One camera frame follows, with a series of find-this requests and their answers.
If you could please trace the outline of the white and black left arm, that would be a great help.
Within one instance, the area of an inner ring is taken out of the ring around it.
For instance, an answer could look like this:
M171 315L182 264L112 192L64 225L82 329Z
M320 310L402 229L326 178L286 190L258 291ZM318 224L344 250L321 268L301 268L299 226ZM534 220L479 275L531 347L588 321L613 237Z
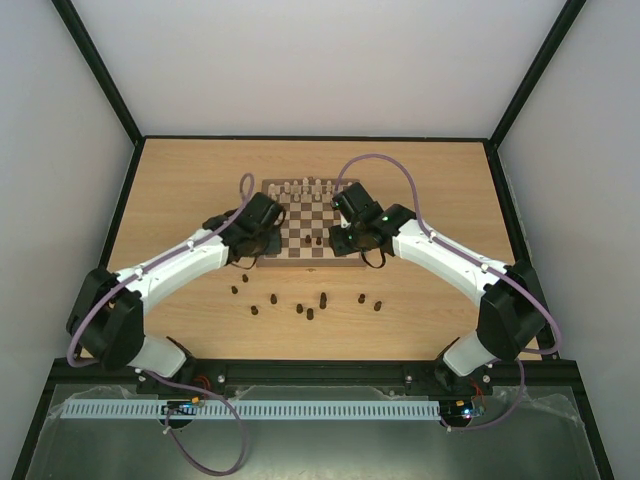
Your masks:
M188 353L178 342L145 332L144 320L162 300L200 276L244 257L256 258L279 236L285 207L258 192L236 210L205 221L181 243L131 267L90 271L81 286L67 331L70 366L132 367L174 377Z

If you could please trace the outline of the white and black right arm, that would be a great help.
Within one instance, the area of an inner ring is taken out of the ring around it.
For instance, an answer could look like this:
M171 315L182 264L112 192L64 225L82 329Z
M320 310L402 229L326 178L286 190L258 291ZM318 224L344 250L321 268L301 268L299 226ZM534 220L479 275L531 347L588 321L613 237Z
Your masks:
M445 390L460 390L471 373L496 360L512 361L523 352L546 355L529 346L546 323L535 271L525 262L512 266L484 257L431 229L416 212L399 204L383 210L367 201L350 206L334 200L342 224L330 229L337 256L378 249L418 265L461 291L479 309L477 326L439 354L436 379Z

